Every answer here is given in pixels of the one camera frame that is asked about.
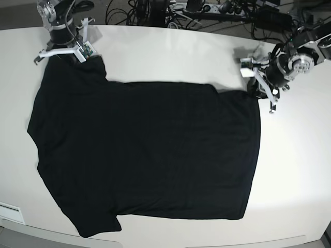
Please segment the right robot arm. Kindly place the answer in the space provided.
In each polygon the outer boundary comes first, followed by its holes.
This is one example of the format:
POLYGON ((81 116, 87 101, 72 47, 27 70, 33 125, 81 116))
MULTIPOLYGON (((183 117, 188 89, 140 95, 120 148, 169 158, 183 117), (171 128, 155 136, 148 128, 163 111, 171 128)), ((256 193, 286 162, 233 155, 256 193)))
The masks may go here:
POLYGON ((96 50, 88 41, 88 26, 95 19, 85 17, 80 25, 76 25, 74 15, 87 12, 94 8, 92 1, 38 1, 37 10, 40 14, 44 28, 50 34, 47 48, 39 52, 34 59, 38 64, 44 58, 58 56, 66 58, 73 63, 84 63, 92 56, 97 55, 96 50))

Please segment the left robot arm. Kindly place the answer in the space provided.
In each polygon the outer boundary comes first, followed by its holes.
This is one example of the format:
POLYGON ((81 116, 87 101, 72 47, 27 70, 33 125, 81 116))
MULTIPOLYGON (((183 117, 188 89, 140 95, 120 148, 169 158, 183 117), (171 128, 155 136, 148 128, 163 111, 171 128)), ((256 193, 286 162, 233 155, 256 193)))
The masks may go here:
POLYGON ((298 75, 330 60, 330 22, 300 26, 286 43, 278 43, 267 56, 240 59, 240 72, 248 78, 248 92, 258 99, 270 101, 270 113, 276 111, 280 91, 288 91, 289 83, 298 75))

